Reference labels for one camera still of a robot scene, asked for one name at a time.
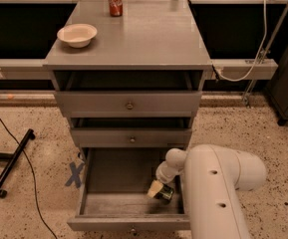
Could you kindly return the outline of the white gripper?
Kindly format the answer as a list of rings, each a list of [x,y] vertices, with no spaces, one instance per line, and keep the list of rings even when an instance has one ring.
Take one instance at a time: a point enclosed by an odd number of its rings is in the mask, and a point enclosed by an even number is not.
[[[162,162],[156,169],[155,176],[157,180],[154,180],[147,196],[154,198],[163,188],[163,184],[169,184],[174,180],[177,175],[181,175],[183,166],[170,166],[166,161]]]

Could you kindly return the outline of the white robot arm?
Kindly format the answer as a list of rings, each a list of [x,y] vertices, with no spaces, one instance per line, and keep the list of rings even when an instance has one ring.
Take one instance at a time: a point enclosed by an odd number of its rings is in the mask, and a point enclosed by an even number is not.
[[[147,196],[170,200],[169,184],[183,179],[183,203],[192,239],[251,239],[236,192],[262,186],[267,170],[256,155],[213,144],[170,149]]]

